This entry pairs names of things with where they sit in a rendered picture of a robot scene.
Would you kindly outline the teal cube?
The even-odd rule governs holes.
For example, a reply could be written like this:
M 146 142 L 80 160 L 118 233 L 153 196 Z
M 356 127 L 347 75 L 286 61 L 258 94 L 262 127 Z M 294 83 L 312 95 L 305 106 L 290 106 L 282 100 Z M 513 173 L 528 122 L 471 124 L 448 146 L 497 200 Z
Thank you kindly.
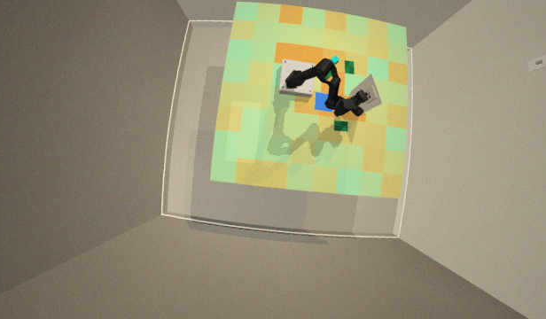
M 340 61 L 340 59 L 335 55 L 333 56 L 333 58 L 330 59 L 330 61 L 335 65 L 338 61 Z

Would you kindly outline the blue square zone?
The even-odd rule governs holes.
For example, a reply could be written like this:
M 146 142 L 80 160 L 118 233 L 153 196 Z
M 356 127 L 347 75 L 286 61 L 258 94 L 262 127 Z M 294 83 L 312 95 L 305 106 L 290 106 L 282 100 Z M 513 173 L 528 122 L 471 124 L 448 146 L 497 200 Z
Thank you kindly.
M 332 112 L 332 109 L 327 108 L 325 105 L 325 100 L 327 99 L 328 95 L 329 94 L 324 94 L 322 92 L 316 92 L 315 110 Z

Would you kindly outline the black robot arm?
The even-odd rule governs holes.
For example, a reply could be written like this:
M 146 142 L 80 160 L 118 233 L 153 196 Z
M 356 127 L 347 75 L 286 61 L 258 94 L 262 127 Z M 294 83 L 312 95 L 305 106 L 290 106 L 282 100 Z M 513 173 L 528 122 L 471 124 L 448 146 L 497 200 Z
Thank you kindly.
M 330 82 L 326 81 L 324 78 L 331 71 L 332 80 Z M 338 96 L 339 93 L 339 84 L 341 83 L 340 78 L 338 77 L 336 66 L 327 58 L 321 59 L 320 62 L 305 71 L 295 71 L 293 70 L 287 78 L 285 78 L 285 84 L 287 89 L 296 89 L 298 86 L 302 86 L 303 82 L 309 80 L 313 77 L 317 77 L 321 82 L 326 83 L 329 86 L 329 95 L 325 100 L 325 105 L 327 108 L 335 110 L 333 114 L 335 116 L 341 116 L 348 113 L 352 108 L 352 112 L 356 117 L 360 116 L 364 110 L 359 107 L 359 103 L 355 104 L 354 100 L 351 98 L 343 98 Z

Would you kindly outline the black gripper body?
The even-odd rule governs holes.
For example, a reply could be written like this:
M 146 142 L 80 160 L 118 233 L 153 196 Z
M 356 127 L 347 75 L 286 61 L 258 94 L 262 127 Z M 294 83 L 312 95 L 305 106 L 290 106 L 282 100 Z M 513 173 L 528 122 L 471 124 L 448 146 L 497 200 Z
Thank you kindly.
M 351 97 L 351 99 L 354 100 L 355 104 L 364 103 L 366 100 L 369 100 L 362 90 L 359 90 L 354 97 Z

